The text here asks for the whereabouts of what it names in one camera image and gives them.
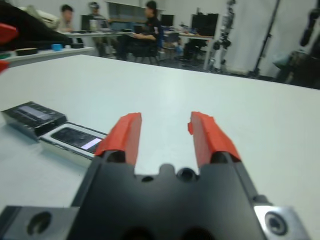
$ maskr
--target black box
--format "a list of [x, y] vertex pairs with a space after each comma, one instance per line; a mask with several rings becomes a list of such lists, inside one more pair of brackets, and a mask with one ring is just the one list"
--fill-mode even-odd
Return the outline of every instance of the black box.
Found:
[[38, 138], [67, 122], [66, 115], [33, 101], [1, 111], [6, 123], [30, 138]]

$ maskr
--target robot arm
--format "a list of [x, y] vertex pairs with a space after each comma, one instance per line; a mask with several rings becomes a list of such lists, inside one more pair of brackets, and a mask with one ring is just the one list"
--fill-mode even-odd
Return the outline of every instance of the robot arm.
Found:
[[234, 23], [235, 13], [233, 10], [233, 5], [236, 4], [236, 0], [228, 0], [226, 4], [227, 4], [226, 6], [227, 13], [224, 16], [222, 16], [222, 26], [220, 28], [220, 37], [213, 44], [211, 57], [210, 57], [208, 66], [206, 67], [206, 69], [209, 70], [209, 72], [212, 72], [215, 70], [216, 52], [220, 49], [221, 46], [222, 46], [222, 52], [220, 57], [220, 65], [221, 65], [220, 72], [221, 73], [226, 72], [225, 56], [227, 54], [228, 47], [230, 47], [231, 45], [231, 42], [228, 40], [228, 36], [232, 29], [232, 25]]
[[320, 0], [317, 0], [317, 8], [313, 9], [310, 12], [307, 29], [304, 31], [303, 37], [300, 41], [300, 45], [302, 47], [306, 46], [309, 43], [312, 33], [314, 31], [316, 21], [319, 17], [320, 17]]
[[1, 240], [310, 240], [291, 207], [257, 192], [231, 139], [192, 112], [199, 173], [164, 164], [135, 174], [141, 113], [119, 119], [99, 143], [71, 207], [7, 206]]

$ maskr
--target window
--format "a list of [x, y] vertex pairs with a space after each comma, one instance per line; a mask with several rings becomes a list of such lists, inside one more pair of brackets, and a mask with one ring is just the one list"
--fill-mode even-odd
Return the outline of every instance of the window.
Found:
[[139, 6], [109, 2], [109, 16], [113, 22], [146, 22], [145, 10]]

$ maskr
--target phone screen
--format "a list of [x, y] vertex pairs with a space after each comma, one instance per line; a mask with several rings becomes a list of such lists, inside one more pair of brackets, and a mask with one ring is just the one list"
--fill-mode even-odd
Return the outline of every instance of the phone screen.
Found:
[[70, 127], [65, 127], [55, 132], [51, 137], [76, 148], [86, 150], [92, 154], [96, 152], [98, 143], [102, 141], [102, 138]]

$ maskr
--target red object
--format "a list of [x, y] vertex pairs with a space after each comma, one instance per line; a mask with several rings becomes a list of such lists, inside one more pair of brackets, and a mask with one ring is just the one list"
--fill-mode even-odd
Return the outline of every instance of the red object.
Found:
[[5, 44], [18, 36], [15, 27], [0, 23], [0, 44]]
[[101, 141], [95, 152], [101, 156], [106, 151], [124, 151], [125, 162], [135, 165], [138, 155], [141, 113], [129, 113], [119, 119], [116, 125], [104, 140]]
[[7, 61], [0, 61], [0, 73], [9, 67], [9, 62]]
[[228, 152], [240, 162], [240, 156], [233, 142], [219, 128], [212, 116], [193, 111], [191, 122], [188, 123], [188, 130], [193, 135], [199, 168], [204, 164], [209, 164], [212, 154], [216, 152]]

